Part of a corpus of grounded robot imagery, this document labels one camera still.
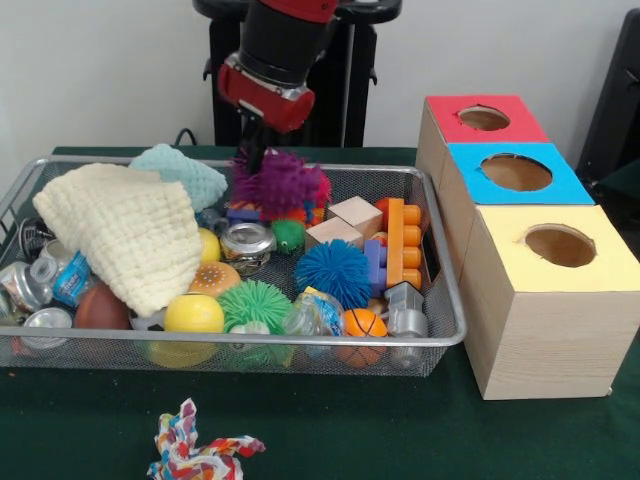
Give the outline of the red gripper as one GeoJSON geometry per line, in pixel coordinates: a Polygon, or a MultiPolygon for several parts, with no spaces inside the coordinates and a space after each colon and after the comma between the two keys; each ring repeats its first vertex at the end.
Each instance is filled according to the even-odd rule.
{"type": "Polygon", "coordinates": [[[266,149],[267,128],[288,133],[300,128],[309,117],[315,94],[305,84],[287,88],[268,83],[250,74],[238,53],[229,55],[218,72],[220,95],[231,105],[248,112],[242,115],[237,157],[249,162],[251,175],[257,174],[266,149]]]}

